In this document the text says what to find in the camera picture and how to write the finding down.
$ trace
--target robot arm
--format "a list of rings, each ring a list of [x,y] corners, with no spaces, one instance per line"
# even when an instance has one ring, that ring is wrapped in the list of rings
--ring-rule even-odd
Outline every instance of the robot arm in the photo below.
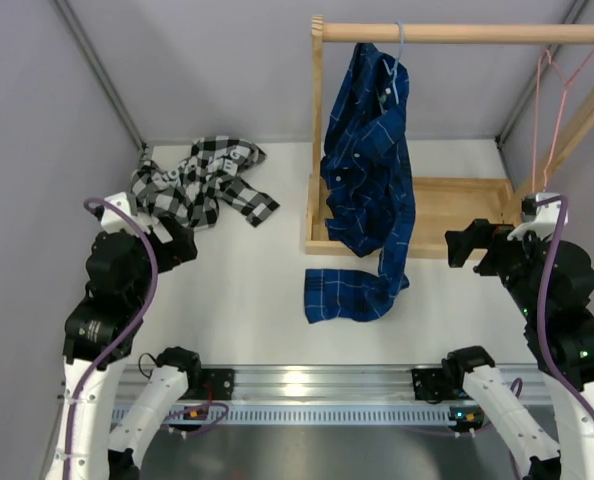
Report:
[[[446,232],[446,241],[451,267],[462,267],[474,248],[485,248],[475,273],[499,277],[524,315],[528,348],[552,397],[560,453],[557,444],[500,383],[499,373],[483,348],[452,352],[442,365],[452,387],[463,389],[484,408],[518,461],[522,475],[544,480],[594,480],[594,422],[579,400],[585,400],[594,413],[594,316],[586,309],[594,289],[594,270],[588,254],[569,242],[562,241],[557,250],[545,318],[550,354],[573,391],[554,378],[539,344],[540,280],[549,235],[563,208],[559,202],[543,204],[552,196],[546,193],[526,198],[522,210],[528,221],[517,228],[475,220],[463,232]]]
[[[136,205],[125,193],[105,201],[112,208],[94,211],[104,232],[95,239],[86,261],[86,294],[66,320],[65,405],[49,480],[138,478],[144,452],[161,421],[174,402],[198,383],[198,356],[180,348],[167,349],[158,357],[150,383],[121,430],[116,428],[109,439],[119,379],[140,324],[119,339],[147,303],[152,279],[144,245],[131,235],[134,232],[126,231],[127,222],[114,210],[145,232],[157,274],[195,259],[197,249],[191,230],[182,229],[172,219],[137,214]],[[116,347],[99,361],[100,354],[114,343]],[[83,388],[75,398],[82,378]]]

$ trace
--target hanging shirt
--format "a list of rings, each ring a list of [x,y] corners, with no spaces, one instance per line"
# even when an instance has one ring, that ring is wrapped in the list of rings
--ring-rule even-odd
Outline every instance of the hanging shirt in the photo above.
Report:
[[[190,156],[170,171],[155,162],[140,162],[131,188],[140,206],[155,217],[172,215],[195,230],[215,225],[222,199],[256,227],[279,208],[269,195],[258,192],[239,175],[263,162],[266,154],[254,143],[225,136],[193,143]]]
[[[389,69],[397,63],[395,102]],[[305,310],[310,323],[335,317],[380,318],[400,290],[415,199],[406,145],[408,72],[372,44],[358,44],[330,114],[321,175],[333,214],[328,237],[363,257],[377,248],[378,276],[357,270],[306,270]]]

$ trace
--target wooden tray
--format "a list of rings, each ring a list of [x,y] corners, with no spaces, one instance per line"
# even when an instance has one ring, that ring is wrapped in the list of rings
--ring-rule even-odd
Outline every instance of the wooden tray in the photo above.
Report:
[[[501,223],[502,206],[513,192],[510,182],[500,178],[416,177],[413,185],[417,218],[408,256],[417,258],[448,258],[446,230],[463,230],[475,218]],[[328,189],[324,180],[319,178],[319,182],[313,182],[311,178],[309,188],[318,189],[318,195],[309,191],[308,198],[313,201],[318,198],[319,215],[308,215],[306,253],[354,255],[343,243],[328,240],[325,220],[332,218],[332,214],[326,205]],[[478,258],[476,254],[473,252],[472,258]]]

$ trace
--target shirt sleeve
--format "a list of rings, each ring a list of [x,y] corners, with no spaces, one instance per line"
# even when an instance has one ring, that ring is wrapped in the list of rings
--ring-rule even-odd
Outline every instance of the shirt sleeve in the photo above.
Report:
[[[253,227],[266,220],[279,208],[279,204],[270,195],[258,192],[241,178],[225,182],[220,198],[245,215],[246,221]]]

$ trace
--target blue hanger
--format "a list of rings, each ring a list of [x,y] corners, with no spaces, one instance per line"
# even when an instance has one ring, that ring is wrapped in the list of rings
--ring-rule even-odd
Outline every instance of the blue hanger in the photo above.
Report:
[[[399,105],[399,92],[397,91],[397,66],[399,65],[399,59],[401,58],[401,54],[404,51],[404,24],[401,22],[397,22],[397,26],[399,27],[399,53],[397,54],[397,60],[393,63],[393,69],[391,70],[388,68],[388,63],[384,59],[384,66],[386,67],[386,72],[390,75],[393,83],[393,92],[395,93],[395,103]]]

